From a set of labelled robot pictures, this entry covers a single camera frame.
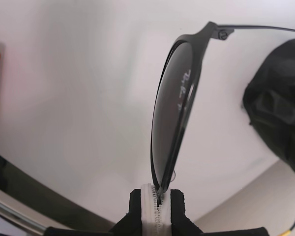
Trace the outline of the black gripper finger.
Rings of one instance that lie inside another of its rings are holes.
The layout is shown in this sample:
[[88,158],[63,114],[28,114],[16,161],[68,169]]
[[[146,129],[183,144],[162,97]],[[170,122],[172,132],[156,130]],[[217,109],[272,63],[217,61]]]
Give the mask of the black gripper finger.
[[185,215],[184,194],[177,189],[167,191],[171,197],[171,230],[173,236],[200,236],[203,232]]
[[115,236],[157,235],[157,194],[155,187],[144,184],[130,193],[128,213],[110,229]]

